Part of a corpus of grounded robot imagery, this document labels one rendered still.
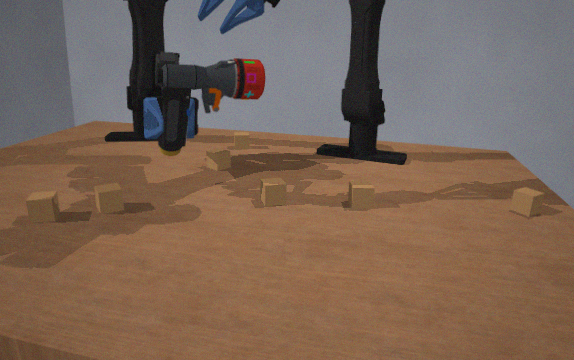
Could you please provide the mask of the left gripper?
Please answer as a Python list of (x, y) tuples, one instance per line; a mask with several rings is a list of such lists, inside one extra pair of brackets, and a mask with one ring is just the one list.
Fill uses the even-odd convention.
[[(223, 1), (224, 0), (203, 0), (198, 12), (199, 20), (202, 21), (205, 19)], [(261, 16), (264, 13), (264, 4), (266, 1), (275, 8), (280, 0), (236, 0), (220, 27), (221, 34), (228, 32), (241, 23)], [(247, 8), (237, 15), (245, 7)]]

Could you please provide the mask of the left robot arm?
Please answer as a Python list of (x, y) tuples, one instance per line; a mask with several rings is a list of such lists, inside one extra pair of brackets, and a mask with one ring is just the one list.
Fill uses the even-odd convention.
[(317, 154), (404, 165), (406, 153), (376, 148), (378, 125), (385, 123), (383, 89), (379, 89), (378, 78), (379, 32), (385, 0), (349, 0), (349, 4), (350, 61), (341, 99), (344, 121), (351, 122), (349, 146), (323, 144)]

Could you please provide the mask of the small tan block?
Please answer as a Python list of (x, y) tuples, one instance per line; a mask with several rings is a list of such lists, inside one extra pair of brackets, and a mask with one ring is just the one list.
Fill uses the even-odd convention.
[(124, 210), (122, 189), (118, 183), (94, 186), (96, 205), (100, 214)]
[(235, 150), (249, 149), (249, 133), (234, 132), (234, 147)]
[(60, 214), (57, 191), (32, 192), (26, 204), (30, 223), (54, 222)]
[(541, 212), (545, 193), (524, 187), (514, 190), (510, 210), (528, 217)]
[(374, 191), (370, 181), (349, 181), (348, 202), (351, 208), (373, 209)]
[(282, 178), (260, 179), (260, 199), (265, 206), (286, 205), (286, 188)]
[(221, 148), (206, 151), (207, 167), (223, 170), (231, 167), (230, 151)]

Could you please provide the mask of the grey pistol-grip hose nozzle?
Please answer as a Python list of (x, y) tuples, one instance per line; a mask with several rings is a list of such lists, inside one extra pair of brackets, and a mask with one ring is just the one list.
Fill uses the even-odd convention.
[(223, 95), (233, 99), (259, 99), (265, 88), (265, 69), (260, 60), (238, 58), (207, 67), (165, 64), (157, 69), (157, 83), (161, 83), (164, 122), (158, 145), (162, 154), (176, 156), (187, 139), (191, 89), (202, 90), (205, 113), (211, 112), (210, 105), (218, 112)]

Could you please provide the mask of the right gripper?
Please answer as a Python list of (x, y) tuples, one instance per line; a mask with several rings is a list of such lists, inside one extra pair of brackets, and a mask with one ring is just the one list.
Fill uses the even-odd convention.
[[(145, 97), (148, 96), (139, 96), (136, 99), (137, 133), (139, 136), (144, 135), (146, 139), (157, 139), (164, 131), (164, 122), (162, 116), (163, 99), (162, 96), (152, 96), (152, 98), (145, 98)], [(143, 99), (144, 99), (144, 112), (143, 112)], [(195, 123), (195, 135), (198, 134), (198, 124), (197, 124), (198, 104), (199, 101), (197, 98), (195, 97), (190, 98), (190, 107), (189, 107), (190, 116), (188, 117), (187, 139), (194, 138), (194, 123)], [(143, 113), (144, 113), (144, 122), (143, 122)]]

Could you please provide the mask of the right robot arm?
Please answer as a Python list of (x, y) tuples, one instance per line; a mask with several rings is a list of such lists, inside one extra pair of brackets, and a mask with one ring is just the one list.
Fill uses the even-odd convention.
[[(131, 0), (128, 0), (133, 29), (133, 57), (131, 83), (129, 81), (130, 86), (127, 86), (127, 107), (129, 95), (128, 109), (132, 111), (134, 132), (110, 132), (105, 136), (105, 141), (158, 141), (158, 138), (147, 140), (144, 136), (138, 136), (136, 99), (139, 96), (162, 96), (161, 86), (157, 83), (157, 69), (162, 69), (165, 64), (179, 64), (179, 53), (165, 52), (164, 47), (163, 18), (167, 1), (132, 0), (131, 4)], [(151, 88), (150, 91), (146, 87)]]

